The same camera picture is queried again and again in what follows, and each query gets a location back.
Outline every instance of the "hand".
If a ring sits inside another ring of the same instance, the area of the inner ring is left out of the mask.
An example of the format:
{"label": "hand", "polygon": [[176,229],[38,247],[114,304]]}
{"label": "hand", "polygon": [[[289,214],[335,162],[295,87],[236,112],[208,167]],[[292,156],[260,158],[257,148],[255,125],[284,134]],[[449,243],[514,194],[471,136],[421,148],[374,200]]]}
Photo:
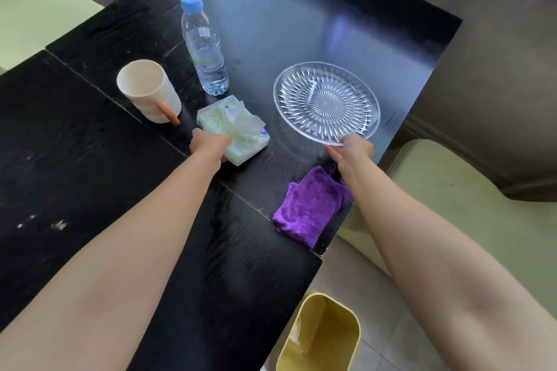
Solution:
{"label": "hand", "polygon": [[339,165],[339,171],[345,180],[355,176],[357,168],[368,160],[373,160],[373,144],[357,134],[339,139],[342,147],[327,146],[325,151]]}
{"label": "hand", "polygon": [[192,135],[189,144],[191,153],[205,155],[209,160],[221,161],[224,158],[226,147],[232,142],[230,135],[212,134],[199,128],[194,129]]}

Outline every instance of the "person's left hand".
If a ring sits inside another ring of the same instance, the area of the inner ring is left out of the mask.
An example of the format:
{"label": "person's left hand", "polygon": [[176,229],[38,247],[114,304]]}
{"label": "person's left hand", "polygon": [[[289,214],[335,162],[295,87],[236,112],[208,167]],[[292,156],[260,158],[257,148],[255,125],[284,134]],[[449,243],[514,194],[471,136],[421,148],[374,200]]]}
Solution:
{"label": "person's left hand", "polygon": [[192,132],[189,149],[192,154],[199,153],[208,156],[208,160],[226,161],[226,147],[232,142],[230,135],[212,134],[196,128]]}

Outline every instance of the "person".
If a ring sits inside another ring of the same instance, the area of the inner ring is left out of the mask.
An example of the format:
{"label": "person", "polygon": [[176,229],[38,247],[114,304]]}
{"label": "person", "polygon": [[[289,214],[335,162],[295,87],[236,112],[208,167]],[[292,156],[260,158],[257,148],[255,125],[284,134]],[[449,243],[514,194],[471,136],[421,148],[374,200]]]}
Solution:
{"label": "person", "polygon": [[[124,370],[230,137],[191,156],[60,269],[0,334],[0,369]],[[349,135],[338,163],[407,304],[453,371],[557,369],[557,323],[488,253],[398,188]]]}

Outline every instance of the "clear plastic bottle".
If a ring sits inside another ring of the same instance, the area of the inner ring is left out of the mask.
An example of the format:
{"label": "clear plastic bottle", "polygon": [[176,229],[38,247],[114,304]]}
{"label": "clear plastic bottle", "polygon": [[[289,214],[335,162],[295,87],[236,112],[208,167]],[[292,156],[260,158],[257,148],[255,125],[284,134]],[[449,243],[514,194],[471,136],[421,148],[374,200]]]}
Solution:
{"label": "clear plastic bottle", "polygon": [[184,9],[182,34],[201,86],[208,94],[223,94],[228,89],[225,58],[220,51],[220,38],[203,13],[203,1],[180,0],[180,4]]}

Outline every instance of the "water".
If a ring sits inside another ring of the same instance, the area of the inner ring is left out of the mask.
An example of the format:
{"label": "water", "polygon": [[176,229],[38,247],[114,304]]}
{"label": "water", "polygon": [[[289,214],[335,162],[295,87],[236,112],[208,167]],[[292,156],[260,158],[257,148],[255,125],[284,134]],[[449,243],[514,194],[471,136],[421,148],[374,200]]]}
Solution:
{"label": "water", "polygon": [[201,86],[208,94],[223,94],[228,89],[228,73],[220,50],[220,38],[208,23],[199,26],[188,19],[185,18],[185,43],[196,67]]}

